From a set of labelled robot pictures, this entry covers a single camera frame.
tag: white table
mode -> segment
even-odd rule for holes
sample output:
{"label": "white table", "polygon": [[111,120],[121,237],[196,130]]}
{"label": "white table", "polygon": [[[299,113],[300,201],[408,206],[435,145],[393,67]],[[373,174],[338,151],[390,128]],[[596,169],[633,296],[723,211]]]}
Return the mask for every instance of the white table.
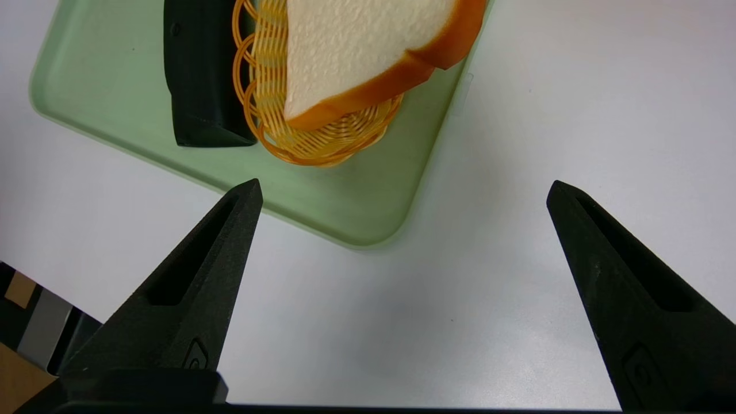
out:
{"label": "white table", "polygon": [[[54,5],[0,0],[0,259],[106,320],[219,196],[34,113]],[[734,319],[734,21],[729,0],[497,0],[396,243],[262,216],[229,400],[618,407],[545,196],[585,189]]]}

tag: white bread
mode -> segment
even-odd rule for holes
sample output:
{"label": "white bread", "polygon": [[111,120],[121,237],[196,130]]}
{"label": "white bread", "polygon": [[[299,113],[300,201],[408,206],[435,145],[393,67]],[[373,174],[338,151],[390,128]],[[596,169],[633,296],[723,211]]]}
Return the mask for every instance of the white bread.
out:
{"label": "white bread", "polygon": [[465,57],[486,0],[288,0],[284,117],[315,130]]}

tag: green tray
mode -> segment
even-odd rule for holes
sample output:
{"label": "green tray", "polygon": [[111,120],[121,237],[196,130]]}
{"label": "green tray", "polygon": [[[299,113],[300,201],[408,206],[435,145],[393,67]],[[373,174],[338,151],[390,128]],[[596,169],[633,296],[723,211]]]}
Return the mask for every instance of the green tray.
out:
{"label": "green tray", "polygon": [[162,22],[163,0],[61,0],[32,75],[35,110],[218,192],[258,178],[265,211],[343,245],[368,248],[397,232],[464,62],[406,94],[375,146],[334,168],[292,166],[260,145],[176,145]]}

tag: wicker basket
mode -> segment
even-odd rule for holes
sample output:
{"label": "wicker basket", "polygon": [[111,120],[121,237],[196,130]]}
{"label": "wicker basket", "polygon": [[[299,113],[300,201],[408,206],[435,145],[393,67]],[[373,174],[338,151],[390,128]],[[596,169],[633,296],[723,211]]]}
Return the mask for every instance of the wicker basket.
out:
{"label": "wicker basket", "polygon": [[[255,33],[243,39],[241,11],[255,20]],[[334,166],[378,142],[401,105],[403,95],[343,116],[315,131],[289,127],[283,118],[286,101],[286,44],[289,32],[286,0],[238,0],[233,11],[233,37],[238,52],[233,82],[250,130],[282,160],[308,166]],[[250,84],[243,90],[241,64],[249,65]]]}

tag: black object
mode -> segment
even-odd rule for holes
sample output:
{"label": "black object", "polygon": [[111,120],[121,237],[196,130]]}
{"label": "black object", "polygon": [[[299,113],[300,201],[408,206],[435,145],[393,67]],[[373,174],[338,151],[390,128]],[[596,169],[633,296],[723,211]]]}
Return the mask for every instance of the black object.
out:
{"label": "black object", "polygon": [[[256,142],[233,87],[235,2],[164,2],[163,62],[180,146],[243,147]],[[249,35],[255,26],[243,14],[241,32]]]}
{"label": "black object", "polygon": [[[214,370],[261,204],[256,180],[228,192],[18,413],[542,412],[224,404]],[[733,411],[734,325],[582,191],[555,182],[548,209],[621,407]]]}
{"label": "black object", "polygon": [[[15,269],[0,262],[0,343],[51,375],[58,375],[60,367],[102,324],[39,284],[33,288],[28,304],[19,306],[4,297],[14,276]],[[57,300],[50,301],[50,295]],[[44,317],[51,312],[60,316]]]}
{"label": "black object", "polygon": [[734,324],[588,194],[547,207],[621,407],[736,411]]}
{"label": "black object", "polygon": [[21,308],[11,300],[5,298],[5,292],[15,275],[15,269],[8,264],[0,262],[0,343],[5,344],[12,350],[18,349],[23,339],[23,333],[28,326],[28,321],[33,315],[43,288],[36,285],[25,308]]}

